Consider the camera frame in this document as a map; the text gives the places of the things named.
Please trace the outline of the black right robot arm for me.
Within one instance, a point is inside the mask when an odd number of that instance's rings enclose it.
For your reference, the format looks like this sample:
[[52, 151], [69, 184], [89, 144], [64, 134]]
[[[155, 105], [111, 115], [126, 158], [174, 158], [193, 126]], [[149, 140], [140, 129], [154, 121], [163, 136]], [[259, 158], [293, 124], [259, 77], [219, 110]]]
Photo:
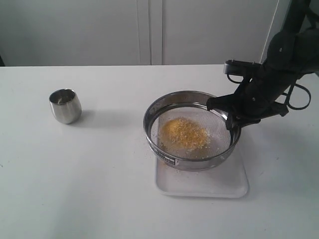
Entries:
[[319, 70], [318, 21], [310, 1], [292, 1], [282, 30], [269, 43], [266, 60], [262, 64], [227, 60], [225, 75], [243, 80], [233, 94], [208, 99], [207, 109], [227, 112], [227, 129], [295, 110], [289, 100], [297, 80]]

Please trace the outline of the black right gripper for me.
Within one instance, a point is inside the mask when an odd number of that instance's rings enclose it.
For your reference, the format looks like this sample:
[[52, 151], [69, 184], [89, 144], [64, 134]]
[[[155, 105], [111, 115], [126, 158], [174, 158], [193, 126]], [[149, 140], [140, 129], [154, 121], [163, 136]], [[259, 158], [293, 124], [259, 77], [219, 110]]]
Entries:
[[227, 130], [233, 130], [241, 124], [256, 124], [275, 115], [285, 116], [289, 112], [287, 104], [278, 103], [276, 99], [288, 87], [289, 79], [286, 77], [243, 77], [234, 94], [211, 97], [206, 108], [208, 111], [231, 112], [225, 125]]

